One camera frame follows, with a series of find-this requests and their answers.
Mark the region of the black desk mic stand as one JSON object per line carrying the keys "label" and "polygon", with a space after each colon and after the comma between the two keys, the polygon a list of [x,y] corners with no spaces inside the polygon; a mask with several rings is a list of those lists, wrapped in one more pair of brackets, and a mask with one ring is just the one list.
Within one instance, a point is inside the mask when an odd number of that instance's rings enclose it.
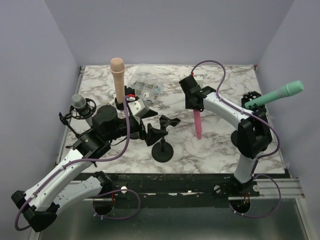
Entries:
{"label": "black desk mic stand", "polygon": [[[176,127],[181,120],[179,118],[168,118],[162,115],[159,119],[160,129],[163,131],[167,130],[168,126]],[[160,142],[157,142],[151,150],[153,159],[159,163],[168,162],[174,155],[174,149],[170,143],[165,140],[163,136]]]}
{"label": "black desk mic stand", "polygon": [[[130,139],[131,140],[137,140],[139,139],[139,132],[135,131],[135,125],[138,124],[136,119],[132,116],[131,110],[128,106],[128,103],[131,102],[130,97],[135,98],[135,90],[131,87],[124,86],[124,93],[125,96],[128,96],[128,99],[126,100],[126,106],[128,110],[128,115],[129,115],[129,123],[130,123]],[[115,108],[119,111],[124,110],[124,103],[118,103],[117,97],[114,98],[114,104]]]}

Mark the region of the clear plastic parts box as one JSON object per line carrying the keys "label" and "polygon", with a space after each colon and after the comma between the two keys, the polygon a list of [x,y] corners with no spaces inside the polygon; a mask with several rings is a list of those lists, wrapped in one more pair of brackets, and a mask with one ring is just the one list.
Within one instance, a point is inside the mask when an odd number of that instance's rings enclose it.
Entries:
{"label": "clear plastic parts box", "polygon": [[140,64],[127,87],[144,101],[155,103],[163,92],[170,72],[162,66]]}

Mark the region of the beige microphone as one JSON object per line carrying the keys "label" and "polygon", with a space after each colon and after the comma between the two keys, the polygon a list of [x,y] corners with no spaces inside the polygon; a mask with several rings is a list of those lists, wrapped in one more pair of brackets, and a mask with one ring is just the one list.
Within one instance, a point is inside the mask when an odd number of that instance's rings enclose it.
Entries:
{"label": "beige microphone", "polygon": [[110,61],[110,71],[113,76],[113,82],[116,93],[116,101],[118,104],[122,104],[125,98],[125,64],[120,57],[112,58]]}

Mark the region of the teal microphone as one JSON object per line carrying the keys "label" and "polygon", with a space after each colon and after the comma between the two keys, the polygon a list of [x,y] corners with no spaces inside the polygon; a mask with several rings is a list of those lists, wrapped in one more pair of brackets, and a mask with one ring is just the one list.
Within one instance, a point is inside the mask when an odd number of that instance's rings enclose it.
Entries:
{"label": "teal microphone", "polygon": [[304,90],[304,85],[300,80],[293,81],[283,85],[280,89],[261,95],[244,104],[246,109],[253,109],[255,106],[260,107],[265,104],[274,102],[281,98],[294,96]]}

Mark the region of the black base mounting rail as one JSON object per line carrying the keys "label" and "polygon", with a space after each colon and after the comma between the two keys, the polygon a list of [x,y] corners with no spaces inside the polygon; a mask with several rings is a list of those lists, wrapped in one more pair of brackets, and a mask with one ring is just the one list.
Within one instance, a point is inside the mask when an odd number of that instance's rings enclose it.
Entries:
{"label": "black base mounting rail", "polygon": [[92,173],[102,184],[93,206],[115,209],[228,208],[262,196],[260,179],[241,184],[232,174]]}

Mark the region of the black shock mount stand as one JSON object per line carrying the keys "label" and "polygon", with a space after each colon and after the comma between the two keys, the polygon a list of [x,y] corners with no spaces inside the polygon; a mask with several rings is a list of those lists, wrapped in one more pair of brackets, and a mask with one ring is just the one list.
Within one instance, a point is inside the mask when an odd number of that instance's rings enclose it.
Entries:
{"label": "black shock mount stand", "polygon": [[84,120],[86,121],[86,123],[91,127],[92,126],[92,117],[94,115],[94,113],[96,112],[97,109],[97,105],[95,103],[94,100],[90,99],[90,98],[85,98],[90,110],[91,110],[91,114],[88,118],[83,118],[81,117],[75,110],[75,108],[72,106],[70,106],[69,108],[69,112],[65,115],[62,115],[62,113],[60,112],[58,114],[59,116],[59,120],[61,121],[61,123],[65,126],[67,126],[67,128],[75,135],[75,137],[78,139],[81,135],[81,133],[77,133],[70,125],[70,121],[71,119],[75,119],[75,120]]}
{"label": "black shock mount stand", "polygon": [[243,95],[241,106],[249,103],[247,109],[252,111],[253,116],[242,118],[237,124],[237,129],[231,134],[231,142],[246,157],[254,158],[265,151],[270,144],[272,137],[268,126],[266,108],[264,104],[252,103],[251,101],[260,97],[256,91],[250,91]]}

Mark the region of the silver condenser microphone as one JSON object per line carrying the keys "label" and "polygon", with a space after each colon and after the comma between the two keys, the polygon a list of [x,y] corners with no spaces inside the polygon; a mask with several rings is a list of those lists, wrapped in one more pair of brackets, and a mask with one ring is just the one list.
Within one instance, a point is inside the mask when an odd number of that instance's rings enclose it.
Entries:
{"label": "silver condenser microphone", "polygon": [[75,108],[76,112],[82,118],[88,118],[91,115],[91,109],[87,100],[80,94],[74,94],[71,97],[72,106]]}

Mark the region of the black right shock mount stand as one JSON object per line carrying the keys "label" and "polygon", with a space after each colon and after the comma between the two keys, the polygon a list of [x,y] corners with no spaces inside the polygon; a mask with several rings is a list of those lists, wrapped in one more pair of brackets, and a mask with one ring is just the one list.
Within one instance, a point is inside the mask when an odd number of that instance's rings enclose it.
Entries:
{"label": "black right shock mount stand", "polygon": [[265,151],[270,144],[272,137],[268,126],[266,108],[264,104],[252,103],[251,101],[260,97],[256,91],[250,91],[243,95],[241,106],[249,103],[247,109],[252,111],[253,116],[242,118],[237,124],[237,129],[231,134],[231,142],[246,157],[254,158]]}

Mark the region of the small white cylinder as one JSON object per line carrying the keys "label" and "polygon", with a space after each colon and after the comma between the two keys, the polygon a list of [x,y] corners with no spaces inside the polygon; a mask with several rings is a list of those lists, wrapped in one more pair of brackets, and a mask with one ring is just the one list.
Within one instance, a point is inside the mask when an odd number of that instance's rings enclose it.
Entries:
{"label": "small white cylinder", "polygon": [[115,92],[113,89],[110,89],[109,92],[108,92],[108,95],[109,95],[111,98],[114,98],[115,95],[116,95],[116,92]]}

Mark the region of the pink microphone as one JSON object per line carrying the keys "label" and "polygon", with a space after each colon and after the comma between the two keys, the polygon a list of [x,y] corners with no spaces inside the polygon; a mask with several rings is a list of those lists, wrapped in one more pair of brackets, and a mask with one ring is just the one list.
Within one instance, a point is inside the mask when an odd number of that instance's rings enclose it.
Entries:
{"label": "pink microphone", "polygon": [[198,140],[200,140],[202,138],[202,121],[201,121],[200,111],[196,109],[193,110],[193,119],[194,119],[196,137]]}

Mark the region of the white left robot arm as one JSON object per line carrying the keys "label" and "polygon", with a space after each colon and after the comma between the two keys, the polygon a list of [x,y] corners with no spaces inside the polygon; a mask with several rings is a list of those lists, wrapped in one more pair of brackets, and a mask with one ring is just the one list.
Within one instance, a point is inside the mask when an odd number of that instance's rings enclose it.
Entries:
{"label": "white left robot arm", "polygon": [[168,132],[144,125],[143,119],[158,113],[140,101],[124,104],[124,118],[112,105],[103,105],[91,115],[90,129],[77,136],[65,158],[40,182],[26,191],[17,190],[11,199],[18,207],[14,227],[17,231],[48,228],[65,208],[88,197],[107,197],[111,191],[107,176],[96,173],[71,190],[68,184],[83,170],[96,163],[119,159],[128,149],[131,134],[138,134],[147,146],[154,145]]}

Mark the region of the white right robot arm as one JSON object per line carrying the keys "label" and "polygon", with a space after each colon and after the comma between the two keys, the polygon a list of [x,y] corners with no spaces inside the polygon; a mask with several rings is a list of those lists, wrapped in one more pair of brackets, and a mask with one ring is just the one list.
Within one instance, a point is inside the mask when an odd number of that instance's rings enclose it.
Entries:
{"label": "white right robot arm", "polygon": [[236,196],[243,195],[248,190],[247,182],[252,179],[258,157],[272,142],[266,113],[263,110],[253,112],[224,98],[219,99],[215,89],[200,87],[192,75],[180,80],[179,85],[185,95],[186,109],[210,111],[235,128],[231,142],[240,156],[233,174],[236,180],[230,183],[230,191]]}

